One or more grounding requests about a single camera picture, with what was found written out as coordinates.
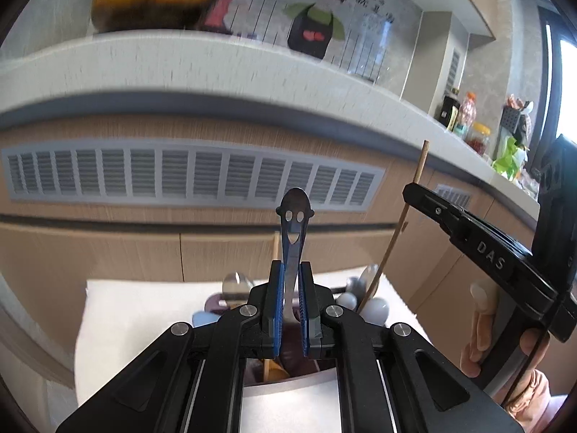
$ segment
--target white stone countertop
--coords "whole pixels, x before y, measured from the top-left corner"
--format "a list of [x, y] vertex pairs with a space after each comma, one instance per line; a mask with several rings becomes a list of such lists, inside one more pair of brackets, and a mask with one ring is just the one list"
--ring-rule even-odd
[[[385, 135], [411, 151], [420, 150], [429, 140], [429, 154], [478, 179], [526, 223], [538, 218], [535, 200], [411, 104], [328, 63], [245, 39], [192, 31], [129, 31], [39, 51], [0, 66], [0, 128], [54, 118], [58, 111], [51, 105], [52, 110], [23, 114], [30, 105], [122, 92], [146, 97], [159, 92], [194, 93], [296, 109]], [[122, 98], [115, 99], [117, 104]], [[193, 112], [194, 102], [188, 104]], [[68, 112], [65, 103], [60, 109], [61, 116]]]

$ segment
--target white table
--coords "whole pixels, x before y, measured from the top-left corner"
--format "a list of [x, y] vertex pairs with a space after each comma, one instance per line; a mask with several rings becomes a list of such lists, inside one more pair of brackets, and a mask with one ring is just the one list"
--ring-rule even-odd
[[[344, 286], [363, 268], [314, 276], [324, 286]], [[191, 321], [206, 299], [220, 293], [221, 283], [152, 283], [90, 280], [74, 374], [79, 405], [96, 393], [169, 326]], [[377, 296], [391, 308], [387, 326], [406, 322], [426, 337], [417, 318], [381, 278]], [[298, 412], [287, 416], [286, 412]], [[335, 370], [289, 379], [275, 385], [244, 388], [241, 432], [299, 433], [340, 431]]]

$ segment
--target blue gripper pad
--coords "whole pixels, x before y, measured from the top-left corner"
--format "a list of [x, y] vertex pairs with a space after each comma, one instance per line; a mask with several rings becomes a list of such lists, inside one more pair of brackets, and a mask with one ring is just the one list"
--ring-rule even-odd
[[273, 339], [273, 352], [275, 357], [281, 352], [281, 339], [283, 333], [283, 306], [285, 302], [285, 265], [281, 263], [279, 267], [279, 281], [276, 287], [276, 306], [275, 306], [275, 338]]
[[302, 277], [301, 266], [298, 266], [298, 308], [301, 317], [301, 341], [302, 353], [304, 356], [309, 354], [309, 315], [307, 312], [307, 295], [304, 291], [305, 282]]

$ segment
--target black window frame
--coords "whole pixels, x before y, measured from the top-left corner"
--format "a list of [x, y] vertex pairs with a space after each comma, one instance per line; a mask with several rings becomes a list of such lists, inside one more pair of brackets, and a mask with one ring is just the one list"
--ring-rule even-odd
[[[561, 97], [563, 95], [563, 62], [561, 58], [561, 40], [565, 40], [575, 46], [577, 41], [565, 24], [564, 19], [550, 9], [539, 6], [539, 19], [541, 20], [541, 40], [543, 47], [543, 74], [541, 79], [541, 94], [539, 95], [539, 109], [534, 117], [533, 136], [529, 145], [529, 160], [527, 171], [535, 177], [541, 176], [541, 160], [555, 138], [559, 124], [559, 112], [561, 109]], [[547, 43], [547, 25], [551, 30], [551, 91], [547, 102], [549, 88], [549, 47]]]

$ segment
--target cartoon boy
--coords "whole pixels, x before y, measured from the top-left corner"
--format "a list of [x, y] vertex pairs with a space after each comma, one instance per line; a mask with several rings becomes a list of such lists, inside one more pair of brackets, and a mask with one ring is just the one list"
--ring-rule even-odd
[[285, 9], [292, 18], [288, 47], [297, 52], [323, 59], [331, 39], [344, 40], [344, 27], [332, 13], [346, 0], [316, 0], [312, 4], [295, 3]]
[[208, 32], [228, 34], [230, 36], [232, 32], [224, 24], [224, 17], [229, 12], [231, 2], [232, 0], [218, 0], [205, 19], [202, 29]]

